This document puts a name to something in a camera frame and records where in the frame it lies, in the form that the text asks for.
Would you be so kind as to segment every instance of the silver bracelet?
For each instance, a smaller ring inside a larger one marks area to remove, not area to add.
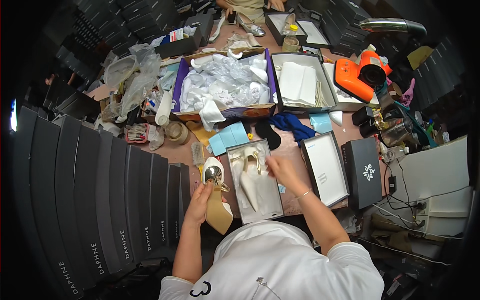
[[[301,197],[305,196],[306,194],[310,193],[312,189],[309,189],[308,191],[305,192],[305,194],[303,194],[302,196],[299,196],[299,197],[295,197],[295,199],[299,200]]]

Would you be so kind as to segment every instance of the white high heel shoe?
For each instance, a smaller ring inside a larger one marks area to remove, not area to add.
[[[230,188],[223,183],[225,170],[223,165],[215,158],[209,157],[202,170],[202,182],[213,183],[213,190],[207,200],[205,220],[216,231],[224,235],[233,221],[233,213],[228,203],[222,202],[222,191],[228,192]]]

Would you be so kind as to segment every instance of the person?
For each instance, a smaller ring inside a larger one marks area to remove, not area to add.
[[[280,12],[285,11],[283,3],[287,0],[268,0],[268,9],[272,6]],[[229,14],[241,12],[255,23],[265,23],[264,0],[216,0],[216,4],[225,11],[225,17]]]
[[[380,299],[384,282],[367,250],[350,242],[335,215],[299,180],[291,161],[269,156],[266,163],[269,175],[298,198],[322,254],[297,227],[257,221],[227,235],[202,275],[200,225],[212,191],[208,182],[193,193],[172,276],[162,279],[159,300]]]

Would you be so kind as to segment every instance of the white bottle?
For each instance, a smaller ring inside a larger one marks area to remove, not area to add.
[[[384,155],[384,161],[390,162],[399,158],[404,157],[407,153],[410,152],[410,148],[402,147],[402,146],[395,146],[388,148],[387,152]]]

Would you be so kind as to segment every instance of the silver flat shoe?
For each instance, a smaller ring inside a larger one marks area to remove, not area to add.
[[[239,26],[241,25],[247,33],[251,33],[254,36],[264,36],[265,35],[265,30],[263,30],[260,26],[255,24],[245,14],[243,14],[241,12],[237,12],[237,16],[235,18],[237,19],[237,23],[239,24]]]

